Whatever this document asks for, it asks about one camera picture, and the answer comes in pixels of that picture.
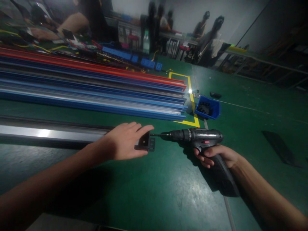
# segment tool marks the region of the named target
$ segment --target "red aluminum profile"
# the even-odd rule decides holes
[[[59,62],[58,60],[60,58],[54,59],[53,57],[48,57],[50,59],[50,61],[48,61],[48,60],[45,59],[47,56],[42,56],[41,59],[39,59],[39,58],[37,58],[35,56],[33,58],[31,58],[30,55],[27,52],[22,52],[22,53],[27,54],[27,56],[22,56],[20,54],[12,54],[11,52],[3,53],[3,52],[0,51],[0,55],[3,55],[3,56],[14,57],[14,58],[21,58],[21,59],[24,59],[24,60],[35,61],[35,62],[40,62],[40,63],[46,63],[46,64],[52,64],[52,65],[60,65],[60,66],[65,66],[65,67],[69,67],[69,68],[82,69],[82,70],[87,70],[87,71],[94,71],[94,72],[99,72],[99,73],[117,75],[117,76],[126,77],[126,78],[133,78],[133,79],[137,79],[137,80],[145,80],[145,81],[150,81],[150,82],[163,83],[163,84],[167,84],[167,85],[173,85],[173,86],[182,87],[183,91],[185,91],[185,89],[187,87],[186,85],[183,85],[181,83],[173,83],[173,82],[166,81],[166,80],[170,80],[170,79],[167,79],[165,77],[160,77],[160,79],[163,79],[163,80],[152,79],[152,78],[147,78],[147,77],[139,77],[139,76],[135,76],[135,72],[121,73],[121,72],[112,72],[112,71],[108,71],[108,70],[102,70],[101,68],[97,69],[97,68],[91,68],[91,67],[85,67],[85,66],[80,67],[80,64],[83,64],[83,65],[86,64],[87,66],[89,64],[88,63],[83,63],[83,62],[78,62],[79,65],[67,64],[67,63],[64,63],[64,62],[67,62],[68,59],[61,59],[62,62]]]
[[[173,82],[173,83],[177,83],[177,84],[175,84],[177,86],[178,86],[178,84],[181,84],[182,86],[184,86],[186,88],[186,86],[184,85],[185,81],[182,81],[182,80],[169,79],[169,78],[166,78],[166,77],[150,75],[150,74],[145,74],[145,73],[131,72],[131,71],[127,71],[127,70],[120,70],[120,69],[113,68],[113,67],[106,67],[106,66],[102,66],[102,65],[85,63],[85,62],[72,60],[72,59],[68,59],[68,58],[60,58],[60,57],[48,56],[48,55],[42,55],[42,54],[35,54],[35,53],[30,53],[30,52],[16,51],[16,50],[12,50],[12,49],[1,48],[1,47],[0,47],[0,55],[22,58],[22,59],[26,59],[26,60],[30,60],[30,61],[35,61],[35,62],[62,65],[62,66],[66,66],[66,67],[73,67],[73,68],[90,70],[90,71],[98,71],[98,72],[101,72],[101,73],[120,74],[120,76],[123,76],[123,77],[134,78],[136,76],[140,76],[142,78],[149,78],[150,80],[148,80],[148,81],[153,81],[153,79],[156,79],[156,80],[167,81],[170,84],[171,84],[171,82]]]

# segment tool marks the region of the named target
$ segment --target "clear plastic bottle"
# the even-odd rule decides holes
[[[144,37],[143,37],[143,52],[146,54],[150,53],[150,38],[149,38],[149,31],[146,30],[144,32]]]

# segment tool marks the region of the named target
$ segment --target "yellow wire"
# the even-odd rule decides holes
[[[33,46],[34,46],[34,47],[38,47],[38,48],[41,48],[42,50],[44,50],[44,51],[46,51],[46,52],[48,52],[48,53],[51,53],[51,51],[49,51],[49,50],[46,50],[46,49],[45,49],[45,48],[43,48],[43,47],[40,47],[40,46],[37,46],[37,45],[34,45],[34,44],[33,44]]]
[[[13,44],[16,45],[16,46],[19,46],[19,47],[29,47],[29,45],[22,46],[22,45],[18,45],[18,44],[15,44],[15,43],[13,43]]]
[[[59,46],[59,47],[49,49],[49,51],[57,50],[57,49],[60,49],[60,48],[68,48],[68,47],[67,46]]]
[[[156,55],[156,53],[158,52],[158,50],[157,51],[155,51],[155,53],[154,53],[154,56],[153,56],[153,58],[152,58],[152,61],[154,61],[154,59],[155,59],[155,55]]]
[[[19,35],[19,34],[16,34],[16,33],[13,33],[13,32],[7,31],[7,30],[0,30],[0,32],[9,33],[9,34],[13,34],[13,35],[16,35],[16,36],[20,37],[20,35]]]

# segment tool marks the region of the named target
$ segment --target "yellow tape marking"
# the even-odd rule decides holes
[[[193,127],[200,127],[198,116],[195,114],[196,105],[195,105],[195,101],[193,100],[193,94],[192,94],[193,90],[192,90],[192,83],[190,81],[190,76],[169,72],[169,79],[171,79],[172,74],[179,75],[179,76],[184,76],[184,77],[187,78],[188,88],[189,88],[189,95],[190,95],[190,101],[192,102],[192,111],[193,111],[193,116],[195,118],[195,122],[194,123],[193,122],[189,122],[189,121],[183,121],[183,122],[174,121],[174,122],[177,122],[177,123],[180,123],[180,124],[186,124],[186,125],[193,126]]]

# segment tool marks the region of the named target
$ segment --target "wall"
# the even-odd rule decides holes
[[[147,14],[150,0],[112,0],[114,11],[139,18]],[[302,0],[155,0],[162,2],[165,13],[173,9],[173,29],[192,33],[205,11],[210,11],[206,32],[210,31],[215,19],[225,17],[220,29],[221,39],[237,44],[249,27],[239,46],[250,45],[250,50],[260,52],[289,31],[305,16]]]
[[[127,14],[134,18],[140,18],[141,14],[148,14],[150,0],[112,0],[113,10]]]
[[[263,51],[305,18],[305,5],[300,0],[272,0],[256,20],[239,46]]]

